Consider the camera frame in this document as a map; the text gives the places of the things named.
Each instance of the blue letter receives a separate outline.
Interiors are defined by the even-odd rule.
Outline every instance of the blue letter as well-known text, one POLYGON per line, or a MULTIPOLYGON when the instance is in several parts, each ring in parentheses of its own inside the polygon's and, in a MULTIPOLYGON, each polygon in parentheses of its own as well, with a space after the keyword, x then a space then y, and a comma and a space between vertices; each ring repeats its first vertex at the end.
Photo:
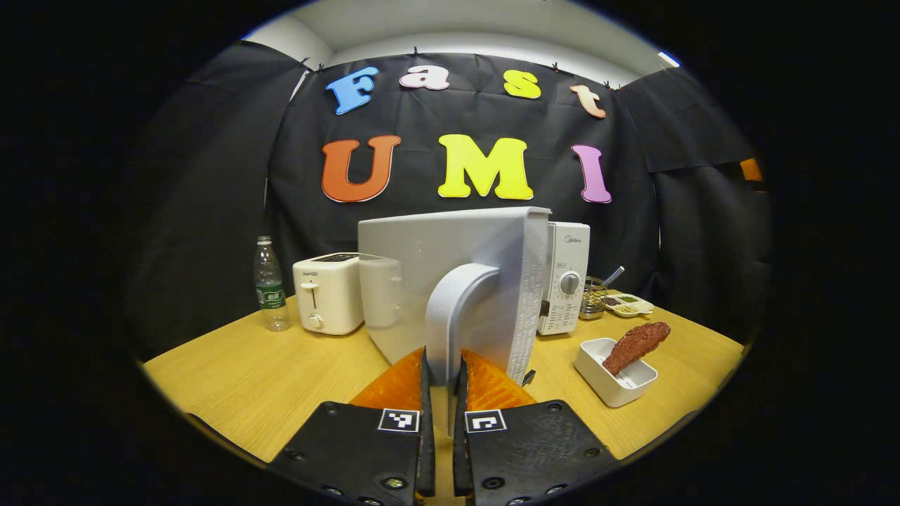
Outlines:
POLYGON ((375 83, 366 76, 374 76, 375 74, 378 74, 377 68, 366 67, 325 86, 325 89, 335 92, 335 97, 337 97, 337 110, 335 113, 337 115, 353 111, 356 107, 372 100, 371 96, 362 95, 359 92, 360 90, 372 91, 375 83))

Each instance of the black curtain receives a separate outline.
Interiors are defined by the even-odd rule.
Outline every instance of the black curtain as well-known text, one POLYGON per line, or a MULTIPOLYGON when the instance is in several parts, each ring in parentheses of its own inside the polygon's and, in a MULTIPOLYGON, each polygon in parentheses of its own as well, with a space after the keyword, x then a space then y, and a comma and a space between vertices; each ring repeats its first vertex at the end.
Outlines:
POLYGON ((661 246, 645 292, 661 307, 745 343, 760 329, 771 275, 763 186, 744 179, 751 146, 681 68, 622 88, 659 204, 661 246))
POLYGON ((122 191, 122 296, 148 360, 258 309, 266 166, 303 68, 252 42, 190 76, 147 125, 122 191))
POLYGON ((131 225, 122 239, 131 260, 122 293, 140 330, 134 344, 141 358, 257 309, 251 262, 263 230, 274 235, 292 294, 291 265, 355 251, 360 220, 501 206, 548 207, 554 221, 589 224, 589 274, 625 266, 616 282, 622 291, 740 341, 760 320, 770 217, 766 195, 749 187, 738 166, 754 154, 686 72, 669 69, 611 90, 514 59, 399 55, 311 72, 289 103, 302 72, 276 50, 236 44, 189 78, 148 125, 122 192, 131 225), (417 65, 446 68, 450 86, 400 86, 417 65), (379 68, 366 92, 371 102, 336 115, 325 86, 369 66, 379 68), (508 94, 508 69, 534 74, 542 95, 508 94), (607 117, 586 113, 572 85, 597 94, 607 117), (474 188, 466 198, 439 196, 446 148, 437 140, 451 133, 469 135, 485 155, 499 138, 523 140, 534 198, 482 197, 474 188), (378 135, 401 138, 384 191, 361 203, 324 195, 322 147, 358 140, 348 178, 363 182, 373 160, 367 142, 378 135), (581 198, 575 144, 602 152, 610 203, 581 198))
MULTIPOLYGON (((658 219, 653 182, 647 172, 635 128, 617 94, 583 77, 554 71, 517 59, 473 54, 397 55, 363 59, 310 73, 288 107, 270 165, 274 248, 285 276, 291 264, 336 251, 356 251, 360 220, 461 209, 535 205, 553 211, 552 221, 576 221, 591 227, 588 273, 603 277, 619 266, 625 273, 616 287, 640 292, 653 273, 657 254, 658 219), (446 68, 449 87, 443 90, 407 88, 399 80, 411 67, 446 68), (342 115, 334 93, 326 86, 367 67, 374 88, 371 101, 342 115), (503 87, 503 74, 515 69, 537 78, 541 95, 535 100, 513 96, 503 87), (569 87, 586 85, 600 98, 607 117, 598 119, 581 106, 569 87), (445 182, 445 134, 470 136, 487 156, 500 138, 527 144, 524 153, 531 200, 504 200, 491 190, 465 198, 444 198, 437 188, 445 182), (378 135, 397 135, 390 183, 372 200, 339 203, 322 191, 325 155, 322 147, 335 140, 359 142, 348 179, 364 182, 372 172, 378 135), (584 176, 572 146, 599 149, 610 203, 581 197, 584 176)), ((293 286, 285 288, 293 293, 293 286)))

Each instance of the metal utensil holder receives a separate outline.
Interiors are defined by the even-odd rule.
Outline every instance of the metal utensil holder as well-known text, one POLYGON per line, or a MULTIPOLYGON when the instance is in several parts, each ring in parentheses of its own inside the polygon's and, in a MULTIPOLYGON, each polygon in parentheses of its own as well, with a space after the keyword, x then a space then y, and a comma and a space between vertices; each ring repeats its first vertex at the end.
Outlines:
POLYGON ((596 320, 603 316, 607 306, 602 299, 607 296, 607 289, 602 279, 584 277, 584 295, 581 297, 581 310, 578 313, 580 319, 596 320))

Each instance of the pink letter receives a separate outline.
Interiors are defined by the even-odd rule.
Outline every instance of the pink letter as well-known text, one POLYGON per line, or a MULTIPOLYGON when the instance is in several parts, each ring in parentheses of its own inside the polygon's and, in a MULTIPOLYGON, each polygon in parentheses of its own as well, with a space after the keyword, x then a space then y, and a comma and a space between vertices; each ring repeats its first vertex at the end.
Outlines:
POLYGON ((581 198, 587 202, 610 203, 613 196, 603 184, 603 171, 600 169, 600 150, 580 144, 572 146, 581 161, 581 173, 584 175, 584 191, 581 198))

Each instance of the orange letter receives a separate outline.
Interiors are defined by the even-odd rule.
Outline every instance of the orange letter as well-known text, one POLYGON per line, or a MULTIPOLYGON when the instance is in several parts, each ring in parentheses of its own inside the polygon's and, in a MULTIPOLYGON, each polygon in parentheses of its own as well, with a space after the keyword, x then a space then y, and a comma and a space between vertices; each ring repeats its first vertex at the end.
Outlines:
POLYGON ((356 140, 335 140, 322 148, 325 168, 322 170, 322 191, 337 202, 363 202, 375 198, 384 191, 391 179, 393 147, 400 144, 396 135, 379 135, 369 140, 374 149, 372 175, 360 185, 347 180, 350 153, 359 147, 356 140))
POLYGON ((597 105, 594 104, 594 101, 600 100, 600 97, 596 93, 591 93, 587 86, 585 85, 575 85, 569 86, 573 92, 578 94, 578 99, 581 101, 581 107, 584 107, 584 110, 588 112, 591 116, 597 116, 600 119, 607 117, 607 112, 603 109, 598 109, 597 105))

